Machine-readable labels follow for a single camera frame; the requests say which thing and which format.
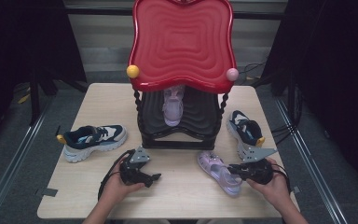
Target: navy blue sneaker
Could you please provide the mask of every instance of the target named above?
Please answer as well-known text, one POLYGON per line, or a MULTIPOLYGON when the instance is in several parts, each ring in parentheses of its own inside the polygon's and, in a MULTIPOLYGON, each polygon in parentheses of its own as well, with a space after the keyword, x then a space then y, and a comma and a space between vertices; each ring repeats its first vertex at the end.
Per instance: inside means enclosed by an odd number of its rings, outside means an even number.
POLYGON ((95 150, 110 151, 127 139, 127 130, 121 125, 102 127, 84 126, 73 132, 58 135, 65 144, 63 155, 70 162, 85 160, 95 150))
POLYGON ((261 133, 260 126, 239 110, 230 114, 227 128, 238 141, 237 151, 243 162, 260 161, 277 152, 276 148, 261 147, 266 138, 261 133))

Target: gray carpet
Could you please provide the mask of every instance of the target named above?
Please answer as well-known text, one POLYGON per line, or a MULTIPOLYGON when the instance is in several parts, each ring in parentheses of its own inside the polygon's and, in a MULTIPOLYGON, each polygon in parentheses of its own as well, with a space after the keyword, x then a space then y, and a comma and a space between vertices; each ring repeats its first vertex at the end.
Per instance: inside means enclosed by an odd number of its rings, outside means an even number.
MULTIPOLYGON (((112 81, 106 78, 109 76, 111 77, 112 74, 103 74, 102 79, 98 79, 95 74, 92 74, 92 77, 89 74, 89 82, 112 81)), ((126 79, 115 80, 115 82, 124 81, 126 79)), ((47 109, 43 124, 0 206, 0 223, 81 223, 81 220, 43 220, 36 215, 41 198, 36 196, 35 192, 48 185, 62 151, 62 145, 56 141, 55 133, 59 126, 62 131, 71 129, 85 95, 85 93, 62 83, 58 83, 58 86, 59 91, 56 96, 50 98, 42 94, 40 97, 42 107, 48 105, 49 101, 51 101, 51 105, 47 109)), ((269 85, 259 87, 256 91, 270 129, 275 130, 282 127, 284 122, 277 109, 276 98, 270 93, 269 85)), ((22 95, 23 92, 16 92, 0 130, 0 177, 4 174, 29 128, 30 102, 27 101, 22 105, 17 104, 17 100, 22 95)), ((358 174, 342 158, 337 145, 324 136, 324 128, 309 112, 306 104, 298 129, 328 187, 339 202, 348 223, 358 223, 358 174)), ((279 141, 282 137, 283 135, 277 136, 275 140, 279 141)), ((278 145, 278 149, 290 175, 292 187, 300 189, 296 198, 309 223, 334 223, 292 137, 288 136, 283 140, 278 145)), ((192 221, 176 220, 175 223, 192 223, 192 221)), ((244 223, 273 224, 282 223, 282 221, 279 218, 273 218, 245 220, 244 223)))

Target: sneaker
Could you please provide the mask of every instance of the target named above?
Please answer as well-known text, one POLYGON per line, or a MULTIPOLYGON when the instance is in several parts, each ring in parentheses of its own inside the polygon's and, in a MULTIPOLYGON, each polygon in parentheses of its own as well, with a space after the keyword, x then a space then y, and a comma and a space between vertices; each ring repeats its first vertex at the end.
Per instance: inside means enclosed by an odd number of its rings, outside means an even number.
POLYGON ((174 127, 179 124, 183 115, 183 96, 185 85, 172 86, 164 90, 164 120, 168 126, 174 127))
POLYGON ((261 147, 266 138, 263 137, 260 126, 239 110, 230 114, 227 128, 238 141, 237 151, 243 162, 260 161, 277 152, 276 148, 261 147))
POLYGON ((110 151, 121 146, 127 139, 127 130, 121 125, 84 126, 57 138, 65 144, 64 157, 70 162, 77 162, 85 160, 94 150, 110 151))

